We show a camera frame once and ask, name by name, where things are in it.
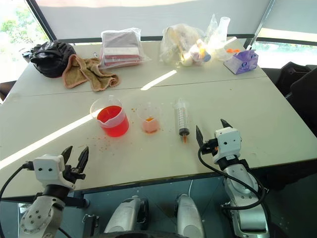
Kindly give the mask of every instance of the measuring beaker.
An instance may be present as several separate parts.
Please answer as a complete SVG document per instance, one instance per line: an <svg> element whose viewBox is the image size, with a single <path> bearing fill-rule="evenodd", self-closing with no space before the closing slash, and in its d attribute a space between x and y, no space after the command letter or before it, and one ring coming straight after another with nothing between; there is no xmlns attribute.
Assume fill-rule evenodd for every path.
<svg viewBox="0 0 317 238"><path fill-rule="evenodd" d="M160 108L151 102L141 104L137 108L140 125L145 133L155 133L159 130Z"/></svg>
<svg viewBox="0 0 317 238"><path fill-rule="evenodd" d="M118 137L129 129L122 103L113 95L96 100L90 107L90 115L98 121L108 136Z"/></svg>

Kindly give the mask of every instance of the black cable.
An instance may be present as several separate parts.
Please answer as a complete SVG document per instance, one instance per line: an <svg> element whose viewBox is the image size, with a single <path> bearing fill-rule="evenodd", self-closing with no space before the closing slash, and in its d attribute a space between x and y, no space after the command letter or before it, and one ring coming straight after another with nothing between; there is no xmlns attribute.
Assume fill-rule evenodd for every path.
<svg viewBox="0 0 317 238"><path fill-rule="evenodd" d="M265 198L265 195L266 195L266 191L265 191L265 188L263 186L263 184L256 178L256 181L259 185L259 187L261 188L261 195L259 195L258 192L256 192L252 187L250 187L249 185L247 185L245 182L233 177L233 176L230 176L220 170L217 170L215 169L214 167L210 166L209 164L207 164L205 161L203 161L202 159L202 156L201 156L201 152L202 152L202 147L199 148L198 150L198 158L199 158L199 161L207 168L211 169L212 171L220 174L220 175L223 175L224 177L228 178L228 179L231 179L233 181L236 181L238 183L240 183L241 185L243 185L245 188L249 189L252 193L254 193L257 197L258 197L258 201L253 203L253 204L250 204L250 205L247 205L247 206L241 206L241 207L232 207L232 206L222 206L222 209L227 209L227 210L246 210L246 209L250 209L250 208L253 208L253 207L256 207L258 206L259 204L261 204L263 201L264 201L264 198Z"/></svg>
<svg viewBox="0 0 317 238"><path fill-rule="evenodd" d="M8 180L4 183L1 191L0 191L0 201L3 195L3 192L5 190L5 188L8 186L8 184L11 182L11 180L22 170L25 168L25 165L22 165L21 167L19 167L12 175L11 177L8 178ZM0 222L0 237L1 238L5 238L3 230L2 230L2 226L1 226L1 222Z"/></svg>
<svg viewBox="0 0 317 238"><path fill-rule="evenodd" d="M60 232L62 232L65 236L67 236L68 238L71 238L71 236L66 232L64 231L62 228L58 228Z"/></svg>
<svg viewBox="0 0 317 238"><path fill-rule="evenodd" d="M229 223L232 223L232 219L231 219L231 216L228 214L228 210L221 209L221 212L228 219Z"/></svg>
<svg viewBox="0 0 317 238"><path fill-rule="evenodd" d="M267 203L263 202L262 206L263 206L263 210L265 212L265 216L266 216L266 219L267 219L268 230L269 230L269 226L270 226L270 224L272 222L271 211L269 210L269 207L268 207Z"/></svg>

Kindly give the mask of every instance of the table surface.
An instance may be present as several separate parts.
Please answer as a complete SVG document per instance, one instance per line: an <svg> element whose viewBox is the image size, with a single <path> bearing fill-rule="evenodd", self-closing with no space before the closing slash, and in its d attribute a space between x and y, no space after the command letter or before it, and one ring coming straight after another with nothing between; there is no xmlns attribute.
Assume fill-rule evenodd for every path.
<svg viewBox="0 0 317 238"><path fill-rule="evenodd" d="M160 42L143 42L142 44L146 55L152 60L138 66L109 69L109 72L116 73L121 78L122 82L120 85L114 88L108 88L107 90L141 88L150 81L172 70L176 70L177 74L162 81L156 86L266 77L266 74L259 67L244 74L234 75L223 65L222 62L218 60L209 61L200 67L166 65L159 62ZM227 47L233 49L243 49L237 40L230 43ZM91 58L94 56L94 52L100 52L101 45L83 45L75 46L74 48L80 57ZM73 89L67 89L64 87L61 78L46 78L42 74L39 74L30 63L21 75L20 79L16 82L11 93L20 97L90 91L91 86L89 82L83 83Z"/></svg>
<svg viewBox="0 0 317 238"><path fill-rule="evenodd" d="M28 70L20 80L26 79ZM178 71L173 77L178 74L186 75ZM0 107L0 166L5 166L1 169L0 186L25 161L46 153L57 155L70 145L74 146L69 160L73 166L86 145L90 151L86 179L76 182L76 190L209 173L197 158L195 126L200 127L205 139L210 139L222 127L220 118L240 130L241 159L246 159L251 168L317 157L316 137L269 78L243 78L246 73L232 74L231 80L203 82L200 74L203 73L197 73L191 83L157 86L147 91L140 90L143 83L138 81L137 86L124 89L129 84L125 79L120 90L107 89L100 93L77 91L22 96L14 88L14 93ZM34 73L33 77L42 76ZM107 137L89 115L92 102L108 95L122 101L130 121L128 132L119 138ZM179 97L189 102L191 134L186 144L175 128L173 104ZM161 108L161 130L154 134L141 131L135 112L139 104L148 101ZM211 155L204 159L212 165ZM42 190L34 172L22 171L4 196L32 195Z"/></svg>

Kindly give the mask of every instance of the window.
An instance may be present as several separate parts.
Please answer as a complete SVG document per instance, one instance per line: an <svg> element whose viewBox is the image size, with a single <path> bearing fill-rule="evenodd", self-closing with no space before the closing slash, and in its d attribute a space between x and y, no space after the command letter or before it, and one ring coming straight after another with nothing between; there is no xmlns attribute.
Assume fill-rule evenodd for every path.
<svg viewBox="0 0 317 238"><path fill-rule="evenodd" d="M27 66L22 53L47 40L24 0L0 0L0 83L17 80Z"/></svg>
<svg viewBox="0 0 317 238"><path fill-rule="evenodd" d="M259 55L258 65L263 68L281 68L290 61L317 64L317 46L257 41L252 49Z"/></svg>

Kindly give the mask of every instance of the red liquid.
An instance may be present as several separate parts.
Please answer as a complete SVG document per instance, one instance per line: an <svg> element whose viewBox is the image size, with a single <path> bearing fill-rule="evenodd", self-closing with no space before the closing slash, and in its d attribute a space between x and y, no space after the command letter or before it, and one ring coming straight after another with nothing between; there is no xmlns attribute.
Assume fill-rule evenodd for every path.
<svg viewBox="0 0 317 238"><path fill-rule="evenodd" d="M109 119L114 118L116 115L118 115L120 111L121 111L121 107L119 106L106 107L98 113L97 119L102 122L106 122ZM106 132L108 136L112 136L112 137L121 136L124 133L126 133L127 130L129 129L128 118L127 116L125 116L124 120L120 124L111 128L102 127L102 129Z"/></svg>

